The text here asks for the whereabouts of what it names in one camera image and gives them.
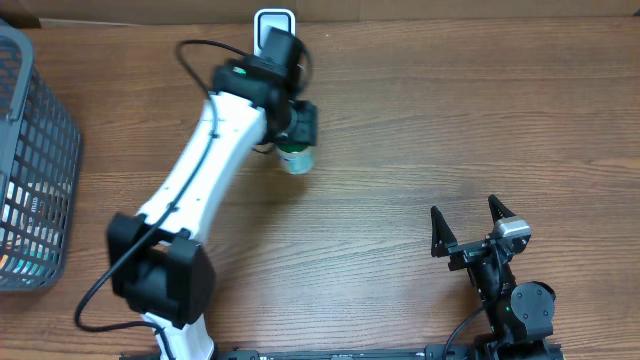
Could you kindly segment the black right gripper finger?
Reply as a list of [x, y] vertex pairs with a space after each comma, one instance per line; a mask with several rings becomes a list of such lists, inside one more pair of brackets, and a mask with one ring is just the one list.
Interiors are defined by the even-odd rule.
[[436, 206], [431, 207], [430, 214], [432, 222], [431, 255], [433, 257], [448, 256], [449, 249], [457, 246], [458, 241]]
[[488, 197], [488, 204], [493, 223], [506, 218], [515, 217], [515, 213], [509, 210], [495, 194], [491, 194]]

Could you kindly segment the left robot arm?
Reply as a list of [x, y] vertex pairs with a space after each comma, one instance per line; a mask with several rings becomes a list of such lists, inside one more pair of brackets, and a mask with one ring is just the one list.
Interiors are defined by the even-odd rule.
[[205, 242], [236, 172], [258, 145], [300, 153], [316, 146], [318, 109], [300, 99], [309, 50], [272, 28], [257, 54], [237, 52], [214, 70], [201, 117], [156, 193], [106, 231], [113, 292], [151, 328], [161, 359], [211, 359], [204, 323], [215, 283]]

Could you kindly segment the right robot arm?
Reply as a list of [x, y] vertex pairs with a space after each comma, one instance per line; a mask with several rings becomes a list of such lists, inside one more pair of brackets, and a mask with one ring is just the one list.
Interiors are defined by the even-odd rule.
[[[447, 257], [451, 271], [467, 272], [481, 305], [465, 318], [443, 345], [428, 345], [428, 359], [562, 359], [553, 334], [555, 291], [546, 283], [518, 284], [509, 266], [528, 245], [532, 231], [525, 219], [509, 210], [495, 195], [488, 197], [493, 229], [481, 240], [460, 244], [441, 211], [430, 209], [431, 255]], [[456, 346], [460, 332], [477, 316], [487, 316], [490, 331], [471, 344]]]

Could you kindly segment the green lid white jar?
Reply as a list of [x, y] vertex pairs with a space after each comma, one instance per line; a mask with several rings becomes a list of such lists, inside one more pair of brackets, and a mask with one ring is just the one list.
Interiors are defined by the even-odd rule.
[[310, 172], [315, 163], [313, 148], [306, 145], [277, 145], [281, 168], [291, 175]]

